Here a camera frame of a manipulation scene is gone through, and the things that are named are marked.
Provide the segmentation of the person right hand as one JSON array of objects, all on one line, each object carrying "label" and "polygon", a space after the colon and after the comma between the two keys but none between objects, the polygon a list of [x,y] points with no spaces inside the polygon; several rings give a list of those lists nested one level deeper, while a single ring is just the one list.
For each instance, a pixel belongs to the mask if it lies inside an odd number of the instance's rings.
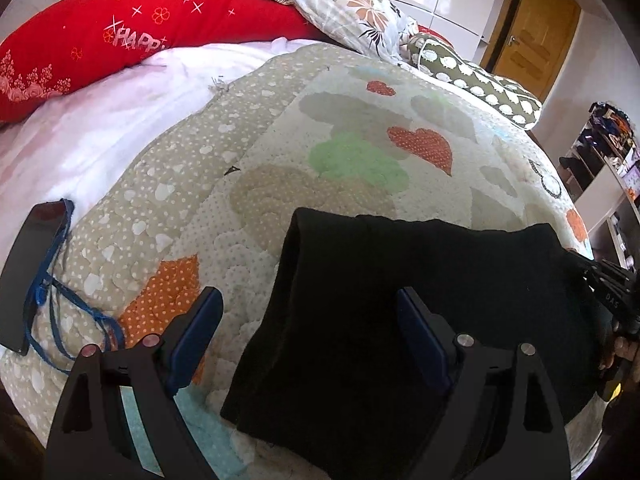
[{"label": "person right hand", "polygon": [[604,357],[599,365],[600,370],[610,368],[616,358],[631,364],[631,376],[634,382],[639,381],[639,343],[628,340],[620,334],[612,334],[605,344]]}]

